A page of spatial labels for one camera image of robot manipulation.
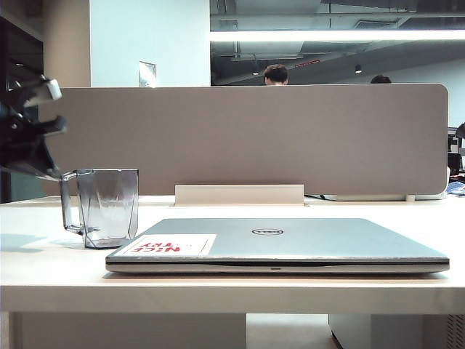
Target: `wall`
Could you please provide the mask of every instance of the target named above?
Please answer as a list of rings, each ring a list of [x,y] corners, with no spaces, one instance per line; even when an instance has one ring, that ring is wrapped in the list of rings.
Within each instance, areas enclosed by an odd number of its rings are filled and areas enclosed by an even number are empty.
[[[44,3],[44,72],[61,87],[90,87],[89,0]]]
[[[90,0],[92,87],[210,86],[209,0]]]
[[[445,63],[423,65],[398,71],[380,71],[392,82],[438,82],[449,91],[449,127],[457,127],[465,122],[465,60],[452,60]],[[354,77],[337,84],[366,84],[370,76]]]
[[[42,40],[41,18],[27,17],[24,1],[0,0],[0,16],[38,40]]]

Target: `desk leg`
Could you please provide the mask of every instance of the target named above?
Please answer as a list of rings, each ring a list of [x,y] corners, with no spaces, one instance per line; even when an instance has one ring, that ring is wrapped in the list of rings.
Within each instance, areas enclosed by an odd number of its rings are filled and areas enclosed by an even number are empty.
[[[13,349],[14,313],[0,312],[0,349]]]
[[[246,348],[246,314],[21,313],[16,316],[14,333],[20,346],[13,348]]]

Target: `floor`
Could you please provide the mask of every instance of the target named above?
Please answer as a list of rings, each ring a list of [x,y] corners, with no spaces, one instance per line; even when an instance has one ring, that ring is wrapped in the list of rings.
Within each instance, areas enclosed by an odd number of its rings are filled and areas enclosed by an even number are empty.
[[[327,315],[247,314],[247,349],[338,349]]]

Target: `spotlight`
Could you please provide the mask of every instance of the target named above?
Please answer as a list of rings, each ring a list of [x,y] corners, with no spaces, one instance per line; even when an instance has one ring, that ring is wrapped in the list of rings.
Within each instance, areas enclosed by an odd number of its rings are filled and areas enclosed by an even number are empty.
[[[256,55],[254,55],[254,68],[252,70],[252,75],[257,76],[260,74],[259,64],[256,61]]]

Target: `dell logo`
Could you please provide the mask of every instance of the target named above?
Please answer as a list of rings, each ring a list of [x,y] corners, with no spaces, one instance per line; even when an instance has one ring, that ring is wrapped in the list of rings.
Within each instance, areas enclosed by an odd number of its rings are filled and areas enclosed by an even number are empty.
[[[257,235],[280,235],[284,233],[281,229],[271,229],[271,228],[263,228],[263,229],[253,229],[252,233]]]

